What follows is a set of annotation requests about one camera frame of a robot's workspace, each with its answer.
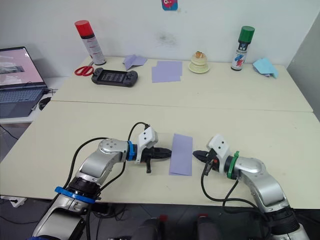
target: laptop screen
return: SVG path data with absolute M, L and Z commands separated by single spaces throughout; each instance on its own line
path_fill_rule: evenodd
M 46 87 L 25 47 L 0 49 L 0 88 Z

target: green cap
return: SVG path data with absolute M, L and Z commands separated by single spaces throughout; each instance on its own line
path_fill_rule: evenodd
M 251 43 L 252 37 L 254 36 L 255 28 L 252 26 L 243 26 L 241 28 L 239 41 L 245 43 Z

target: lavender paper sheet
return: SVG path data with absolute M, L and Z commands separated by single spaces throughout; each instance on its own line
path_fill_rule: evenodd
M 174 134 L 169 175 L 192 176 L 193 138 Z
M 167 72 L 156 66 L 152 67 L 152 82 L 153 83 L 165 83 L 165 82 L 179 82 L 179 75 L 168 75 Z
M 182 76 L 182 61 L 158 61 L 156 67 L 168 75 Z

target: sticker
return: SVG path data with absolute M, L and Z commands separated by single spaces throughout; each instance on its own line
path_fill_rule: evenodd
M 161 0 L 161 2 L 165 11 L 176 11 L 178 9 L 178 0 Z
M 237 54 L 233 58 L 233 61 L 232 61 L 232 64 L 231 64 L 232 67 L 234 69 L 242 69 L 243 65 L 245 63 L 245 60 L 246 60 L 246 56 L 247 56 L 246 53 L 238 53 L 238 50 L 237 50 Z

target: spray can cap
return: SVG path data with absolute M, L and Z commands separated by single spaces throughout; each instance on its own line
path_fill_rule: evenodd
M 90 36 L 94 34 L 94 31 L 91 28 L 91 25 L 89 21 L 87 20 L 80 20 L 76 21 L 74 23 L 76 29 L 78 30 L 80 36 L 85 37 L 85 36 Z
M 252 37 L 254 36 L 255 28 L 252 26 L 243 26 L 241 28 L 239 42 L 251 43 Z

